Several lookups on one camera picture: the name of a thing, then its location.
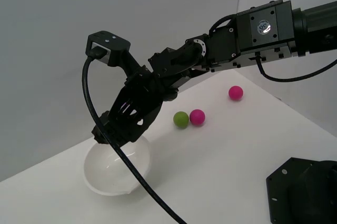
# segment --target cable connector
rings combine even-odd
[[[94,48],[92,48],[91,50],[88,51],[87,56],[91,57],[93,59],[100,60],[106,54],[107,54],[107,50],[106,49],[104,49],[102,47],[99,47],[99,46],[96,46],[96,47],[94,47]]]

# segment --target green ball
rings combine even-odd
[[[173,122],[177,127],[186,128],[189,124],[189,115],[185,112],[178,112],[173,116]]]

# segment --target black mount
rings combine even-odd
[[[337,223],[337,162],[290,158],[266,183],[272,223]]]

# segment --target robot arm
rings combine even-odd
[[[226,26],[218,27],[226,21]],[[153,72],[128,52],[130,42],[106,31],[88,37],[86,54],[100,47],[105,53],[100,61],[126,73],[125,86],[111,110],[100,117],[122,147],[135,142],[155,120],[163,101],[174,100],[178,88],[191,78],[255,64],[265,74],[261,61],[337,49],[336,38],[337,2],[301,11],[292,10],[290,1],[279,0],[224,17],[208,34],[187,39],[177,50],[155,53],[148,60]],[[97,142],[108,144],[97,126],[92,133]]]

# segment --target black cable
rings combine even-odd
[[[215,31],[216,28],[218,28],[221,24],[223,24],[226,21],[231,20],[227,26],[230,26],[234,20],[236,15],[227,15],[225,17],[222,17],[219,21],[217,21],[216,23],[213,24],[213,26],[210,28],[209,30],[209,36],[212,37],[213,32]]]
[[[144,189],[148,192],[148,194],[179,224],[186,224],[186,222],[180,218],[159,196],[158,194],[149,186],[149,184],[145,181],[142,175],[138,172],[136,167],[130,162],[125,153],[120,149],[120,147],[110,138],[109,133],[105,130],[104,125],[102,124],[99,116],[96,113],[94,105],[91,101],[89,89],[88,89],[88,69],[90,63],[94,60],[92,57],[88,57],[84,63],[82,70],[82,89],[85,98],[86,105],[88,106],[89,112],[93,117],[98,129],[101,131],[104,138],[111,145],[111,147],[115,150],[115,152],[119,155],[121,160],[126,164],[128,169],[132,172],[135,178],[139,181],[139,183],[144,187]]]
[[[337,64],[337,59],[328,64],[327,66],[323,67],[322,69],[319,69],[313,73],[310,73],[310,74],[307,74],[307,75],[303,75],[303,76],[300,76],[300,77],[296,77],[296,78],[274,78],[274,77],[271,77],[269,75],[267,75],[265,72],[264,72],[264,69],[262,67],[262,64],[261,64],[261,61],[260,61],[261,57],[258,56],[255,58],[256,60],[256,63],[257,63],[257,66],[260,70],[260,73],[263,75],[263,77],[265,77],[266,79],[269,79],[271,81],[275,81],[275,82],[295,82],[295,81],[300,81],[300,80],[304,80],[304,79],[307,79],[307,78],[311,78],[311,77],[314,77],[318,74],[321,74],[323,72],[325,72],[326,70],[329,70],[330,68],[332,68],[333,66],[335,66]]]

